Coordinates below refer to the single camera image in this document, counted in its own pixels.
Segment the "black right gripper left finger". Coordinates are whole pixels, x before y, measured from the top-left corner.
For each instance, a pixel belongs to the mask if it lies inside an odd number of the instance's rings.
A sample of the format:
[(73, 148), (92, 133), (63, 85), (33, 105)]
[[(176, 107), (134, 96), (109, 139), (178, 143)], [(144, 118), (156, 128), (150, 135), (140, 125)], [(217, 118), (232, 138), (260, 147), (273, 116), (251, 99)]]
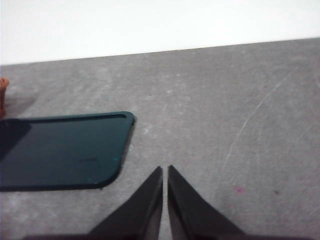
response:
[(162, 210), (163, 170), (158, 166), (125, 203), (88, 235), (97, 240), (157, 240)]

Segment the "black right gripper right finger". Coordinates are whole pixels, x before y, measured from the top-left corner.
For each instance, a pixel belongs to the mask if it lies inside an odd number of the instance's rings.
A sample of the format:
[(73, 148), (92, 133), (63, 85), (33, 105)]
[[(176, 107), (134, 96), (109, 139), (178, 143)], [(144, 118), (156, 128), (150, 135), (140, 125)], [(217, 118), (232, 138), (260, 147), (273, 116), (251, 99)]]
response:
[(167, 204), (175, 240), (244, 240), (248, 237), (206, 202), (173, 165), (168, 167)]

